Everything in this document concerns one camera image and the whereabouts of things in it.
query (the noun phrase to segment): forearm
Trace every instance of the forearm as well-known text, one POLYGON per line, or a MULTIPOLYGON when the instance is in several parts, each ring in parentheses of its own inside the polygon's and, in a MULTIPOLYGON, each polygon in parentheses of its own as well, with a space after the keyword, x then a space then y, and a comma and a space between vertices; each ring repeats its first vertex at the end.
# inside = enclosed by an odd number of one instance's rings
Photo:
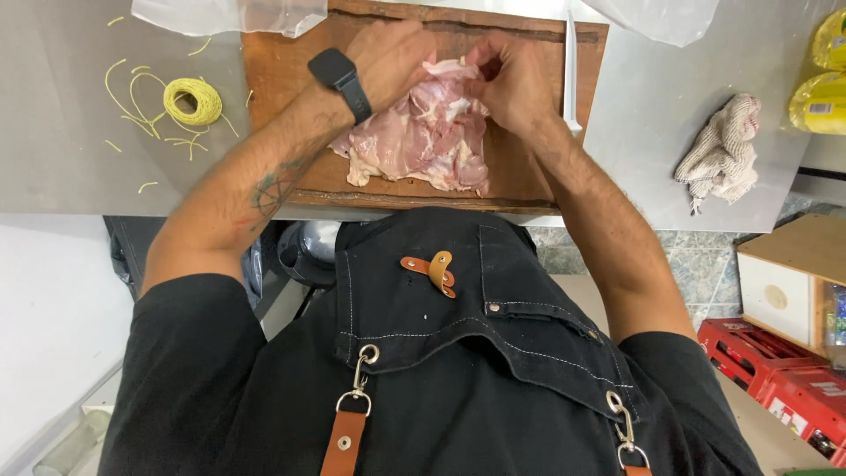
POLYGON ((312 88, 235 147, 162 227, 151 246, 142 292, 185 274, 240 278, 237 258, 294 190, 315 155, 352 123, 339 95, 312 88))
POLYGON ((531 145, 602 294, 612 338, 646 330, 695 338, 655 233, 566 124, 557 119, 539 125, 531 145))

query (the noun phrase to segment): metal clasp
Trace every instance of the metal clasp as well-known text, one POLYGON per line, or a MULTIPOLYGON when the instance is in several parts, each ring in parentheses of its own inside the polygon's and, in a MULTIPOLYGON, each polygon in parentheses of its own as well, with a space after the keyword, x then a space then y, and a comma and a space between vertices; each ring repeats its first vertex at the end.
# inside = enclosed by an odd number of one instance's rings
POLYGON ((617 459, 620 462, 620 467, 625 469, 625 465, 623 465, 623 450, 628 452, 637 451, 643 457, 643 461, 646 463, 646 467, 649 467, 649 458, 646 457, 646 453, 643 452, 639 447, 635 446, 635 431, 632 428, 632 416, 629 413, 629 410, 623 406, 623 399, 620 398, 619 395, 612 391, 608 391, 605 394, 605 399, 608 401, 608 406, 614 411, 614 413, 622 413, 625 417, 626 422, 626 431, 625 433, 620 429, 619 423, 614 424, 614 429, 617 430, 617 437, 620 439, 620 446, 617 447, 617 459))
POLYGON ((355 364, 355 376, 353 377, 353 389, 348 391, 347 393, 341 395, 341 398, 338 398, 338 403, 335 404, 335 413, 341 410, 341 401, 344 397, 351 396, 354 400, 358 400, 359 397, 364 397, 367 400, 367 413, 365 413, 365 418, 370 416, 371 408, 373 407, 373 403, 371 402, 370 397, 365 393, 365 385, 367 384, 367 375, 361 374, 361 364, 366 363, 368 365, 375 363, 376 360, 379 358, 379 347, 374 346, 373 344, 367 344, 364 347, 361 347, 359 350, 359 362, 355 364), (373 351, 373 357, 368 357, 365 351, 373 351))

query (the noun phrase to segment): smartwatch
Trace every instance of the smartwatch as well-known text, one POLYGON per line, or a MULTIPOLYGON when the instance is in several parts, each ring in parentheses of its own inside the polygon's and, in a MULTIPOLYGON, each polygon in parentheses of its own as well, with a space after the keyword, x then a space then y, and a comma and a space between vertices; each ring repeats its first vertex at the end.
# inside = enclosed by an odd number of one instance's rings
POLYGON ((355 125, 373 114, 370 102, 361 89, 355 64, 337 48, 329 48, 309 61, 309 71, 324 86, 339 91, 355 116, 355 125))

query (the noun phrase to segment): stainless steel counter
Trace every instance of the stainless steel counter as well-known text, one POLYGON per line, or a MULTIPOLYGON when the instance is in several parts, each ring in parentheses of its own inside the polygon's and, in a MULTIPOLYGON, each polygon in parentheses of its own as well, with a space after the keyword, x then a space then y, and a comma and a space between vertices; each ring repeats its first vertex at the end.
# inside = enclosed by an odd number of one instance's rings
MULTIPOLYGON (((511 0, 425 2, 511 14, 562 18, 563 3, 542 0, 526 8, 511 0)), ((846 0, 722 0, 711 29, 679 49, 650 42, 615 25, 585 137, 585 148, 639 205, 658 229, 769 231, 787 194, 809 136, 789 127, 784 112, 813 31, 846 0), (747 91, 763 101, 755 138, 757 187, 729 207, 708 199, 700 217, 689 216, 688 197, 672 181, 678 160, 708 116, 732 94, 747 91)), ((247 90, 238 34, 205 43, 149 25, 129 15, 130 0, 8 0, 0 15, 0 212, 164 215, 239 139, 222 121, 187 146, 149 137, 126 119, 106 93, 110 77, 125 107, 129 71, 140 65, 163 80, 203 78, 223 99, 223 113, 243 137, 247 90), (126 17, 112 26, 109 20, 126 17), (114 142, 122 152, 104 141, 114 142), (146 182, 142 193, 139 187, 146 182)), ((597 21, 579 6, 577 19, 597 21)), ((136 98, 148 117, 162 111, 162 87, 138 81, 136 98)), ((190 135, 162 119, 162 136, 190 135)), ((387 212, 285 207, 288 219, 373 219, 387 212)), ((561 226, 560 217, 509 216, 526 224, 561 226)))

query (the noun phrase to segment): hand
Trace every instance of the hand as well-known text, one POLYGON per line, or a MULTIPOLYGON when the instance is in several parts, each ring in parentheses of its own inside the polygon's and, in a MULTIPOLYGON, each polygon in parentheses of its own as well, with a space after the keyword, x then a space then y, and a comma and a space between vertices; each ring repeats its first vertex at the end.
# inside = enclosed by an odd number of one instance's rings
POLYGON ((539 122, 558 117, 534 42, 494 32, 476 43, 464 61, 478 66, 486 78, 470 81, 470 95, 491 110, 497 124, 524 141, 531 139, 539 122))
POLYGON ((347 48, 374 113, 391 107, 429 74, 423 62, 435 63, 435 35, 419 21, 375 21, 359 31, 347 48))

